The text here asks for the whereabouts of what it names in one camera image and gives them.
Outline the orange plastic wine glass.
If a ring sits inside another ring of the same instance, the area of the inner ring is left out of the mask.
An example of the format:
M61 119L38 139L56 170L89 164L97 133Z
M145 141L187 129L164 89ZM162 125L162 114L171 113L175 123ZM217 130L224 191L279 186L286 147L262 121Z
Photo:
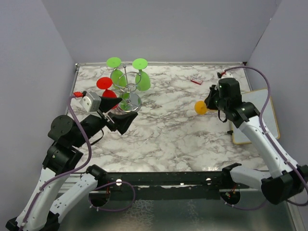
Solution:
M216 110L208 109L204 101L197 101L194 105L194 110L198 115L205 115L206 113L216 112Z

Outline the red plastic wine glass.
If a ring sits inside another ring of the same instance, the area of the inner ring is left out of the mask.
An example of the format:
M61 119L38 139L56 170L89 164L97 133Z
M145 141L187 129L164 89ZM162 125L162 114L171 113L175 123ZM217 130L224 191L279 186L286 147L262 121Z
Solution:
M102 97L106 98L117 98L117 95L114 91L109 88L112 86L113 81L109 77L102 77L97 80L96 86L103 90Z

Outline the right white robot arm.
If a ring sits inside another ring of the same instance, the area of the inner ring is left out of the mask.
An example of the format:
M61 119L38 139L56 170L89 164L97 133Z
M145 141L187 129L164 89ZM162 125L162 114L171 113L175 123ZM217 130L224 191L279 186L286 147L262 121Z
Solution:
M307 189L308 167L300 166L278 143L264 124L261 113L251 102L244 102L240 84L234 78L223 78L212 85L205 99L207 109L223 112L254 145L268 171L248 169L235 163L223 168L221 183L232 188L237 183L262 192L277 205Z

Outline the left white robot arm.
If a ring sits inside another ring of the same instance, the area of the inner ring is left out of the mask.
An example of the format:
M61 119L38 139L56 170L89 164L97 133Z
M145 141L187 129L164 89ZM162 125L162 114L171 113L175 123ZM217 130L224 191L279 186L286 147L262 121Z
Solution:
M60 115L53 120L48 133L53 143L42 163L38 183L26 207L19 216L7 221L6 229L57 231L67 213L86 194L110 185L107 172L92 165L74 186L58 197L64 182L79 171L77 164L83 153L78 148L86 144L88 159L91 159L91 137L104 127L124 134L137 117L137 112L111 113L110 110L121 101L121 98L100 97L86 91L75 92L69 97L67 107L71 115Z

